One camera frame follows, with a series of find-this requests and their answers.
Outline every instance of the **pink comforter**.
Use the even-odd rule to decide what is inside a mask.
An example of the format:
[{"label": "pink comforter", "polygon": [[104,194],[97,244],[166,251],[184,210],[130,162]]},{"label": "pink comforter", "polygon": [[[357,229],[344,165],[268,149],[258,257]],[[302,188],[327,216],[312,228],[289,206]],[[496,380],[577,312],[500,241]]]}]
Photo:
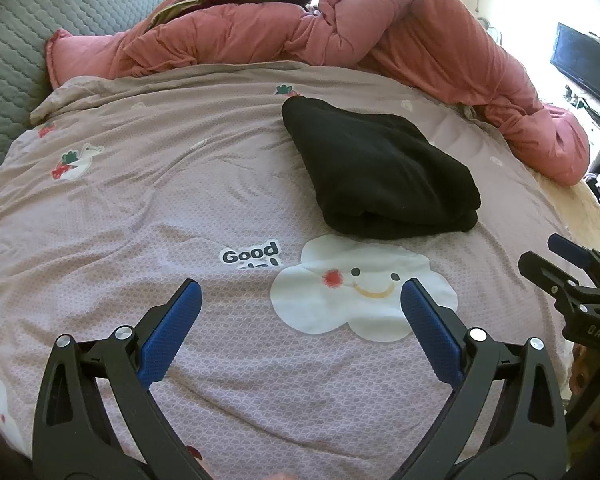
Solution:
[{"label": "pink comforter", "polygon": [[150,16],[113,36],[60,29],[46,46],[50,79],[56,88],[77,75],[285,59],[370,70],[445,103],[475,106],[519,160],[559,184],[584,176],[589,143],[574,115],[539,101],[524,67],[460,0],[320,0],[318,8],[314,15],[293,4],[227,4],[148,32]]}]

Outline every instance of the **television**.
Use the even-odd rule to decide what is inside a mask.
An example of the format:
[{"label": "television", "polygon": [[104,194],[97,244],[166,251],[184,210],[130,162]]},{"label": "television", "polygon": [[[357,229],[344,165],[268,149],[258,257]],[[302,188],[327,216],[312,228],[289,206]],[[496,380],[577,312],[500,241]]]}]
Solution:
[{"label": "television", "polygon": [[558,24],[551,64],[600,101],[600,43]]}]

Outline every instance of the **smiling mouth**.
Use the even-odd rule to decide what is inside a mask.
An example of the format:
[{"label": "smiling mouth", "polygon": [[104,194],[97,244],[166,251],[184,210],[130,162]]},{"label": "smiling mouth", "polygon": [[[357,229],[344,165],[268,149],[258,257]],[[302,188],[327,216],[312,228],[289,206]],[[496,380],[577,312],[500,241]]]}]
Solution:
[{"label": "smiling mouth", "polygon": [[372,300],[382,300],[382,298],[386,298],[395,290],[395,283],[389,285],[389,288],[387,290],[384,290],[383,292],[369,292],[361,286],[358,286],[357,283],[353,284],[353,289],[365,298],[371,298]]}]

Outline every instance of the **beige mattress edge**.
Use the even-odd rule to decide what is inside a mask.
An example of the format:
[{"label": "beige mattress edge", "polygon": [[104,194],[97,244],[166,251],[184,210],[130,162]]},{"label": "beige mattress edge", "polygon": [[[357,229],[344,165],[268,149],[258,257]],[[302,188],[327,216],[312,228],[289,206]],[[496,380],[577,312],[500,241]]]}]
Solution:
[{"label": "beige mattress edge", "polygon": [[587,184],[563,187],[529,170],[568,227],[573,240],[586,248],[600,251],[600,204]]}]

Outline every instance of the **white smiling cloud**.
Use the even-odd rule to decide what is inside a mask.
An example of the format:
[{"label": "white smiling cloud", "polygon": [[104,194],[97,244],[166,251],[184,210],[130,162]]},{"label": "white smiling cloud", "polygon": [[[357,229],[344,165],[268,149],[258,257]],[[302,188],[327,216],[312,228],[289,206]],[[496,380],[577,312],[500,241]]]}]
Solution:
[{"label": "white smiling cloud", "polygon": [[458,309],[455,291],[430,269],[426,256],[324,235],[304,245],[299,265],[276,276],[271,303],[282,321],[306,334],[347,323],[369,341],[398,341],[411,333],[400,307],[402,284],[411,278],[418,278],[437,304]]},{"label": "white smiling cloud", "polygon": [[0,380],[0,433],[13,449],[24,453],[24,441],[20,435],[18,427],[9,415],[9,407],[7,402],[7,388]]}]

